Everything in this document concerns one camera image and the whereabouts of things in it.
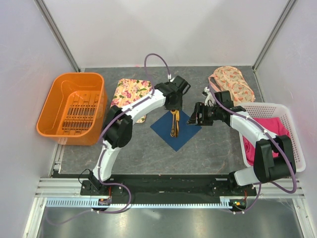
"white backdrop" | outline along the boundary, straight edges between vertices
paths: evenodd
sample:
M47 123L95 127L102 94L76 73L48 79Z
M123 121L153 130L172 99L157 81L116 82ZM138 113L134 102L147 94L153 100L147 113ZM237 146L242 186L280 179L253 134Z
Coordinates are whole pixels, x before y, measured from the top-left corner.
M297 1L258 70L265 100L286 105L306 160L301 179L317 223L317 1Z
M33 0L0 2L0 234L22 237L56 143L36 132L53 80L72 71Z
M121 67L253 65L287 0L45 2L80 67Z

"orange basket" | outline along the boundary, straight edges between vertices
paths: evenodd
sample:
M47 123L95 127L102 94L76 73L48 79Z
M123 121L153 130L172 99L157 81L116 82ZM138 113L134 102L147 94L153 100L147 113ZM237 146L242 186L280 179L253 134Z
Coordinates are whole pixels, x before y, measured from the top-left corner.
M37 131L61 145L93 145L101 133L106 102L100 74L62 74L51 87Z

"red cloth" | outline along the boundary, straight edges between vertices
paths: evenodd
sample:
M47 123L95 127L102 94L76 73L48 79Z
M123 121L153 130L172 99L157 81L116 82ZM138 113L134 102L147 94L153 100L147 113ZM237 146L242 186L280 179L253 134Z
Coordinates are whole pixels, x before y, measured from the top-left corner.
M253 118L256 122L260 123L267 130L274 132L277 135L287 135L290 137L289 131L285 128L279 118ZM255 148L253 145L243 136L244 149L246 151L246 157L249 165L254 163Z

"blue cloth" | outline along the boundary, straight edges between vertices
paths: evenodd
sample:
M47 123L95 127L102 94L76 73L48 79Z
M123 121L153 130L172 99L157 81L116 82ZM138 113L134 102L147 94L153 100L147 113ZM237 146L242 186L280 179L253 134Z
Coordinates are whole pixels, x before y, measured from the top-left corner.
M201 126L186 124L189 116L186 115L183 111L180 111L179 115L180 118L178 122L178 137L170 136L173 120L173 116L170 111L151 125L152 130L155 131L175 151L178 151L202 128Z

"metal floor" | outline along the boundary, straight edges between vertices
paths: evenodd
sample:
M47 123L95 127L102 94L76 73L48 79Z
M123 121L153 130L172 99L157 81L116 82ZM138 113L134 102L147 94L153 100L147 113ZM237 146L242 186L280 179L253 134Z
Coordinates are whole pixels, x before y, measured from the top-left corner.
M53 222L87 208L46 208ZM216 209L130 209L121 214L87 213L62 226L42 221L38 238L303 238L291 199L259 200L248 212Z
M180 75L190 84L191 89L183 98L183 111L191 115L196 102L204 101L204 87L217 66L171 67L173 76ZM251 66L238 66L257 102L261 94ZM86 72L100 73L105 79L109 107L117 83L121 78L146 80L143 68L90 68ZM167 81L165 67L151 67L154 82ZM163 116L163 108L147 115L142 124L133 127L132 140L119 153L113 174L227 174L244 168L237 131L216 121L213 126L203 127L179 151L168 146L150 126ZM79 174L84 169L93 169L100 155L101 145L66 146L61 163L61 174Z

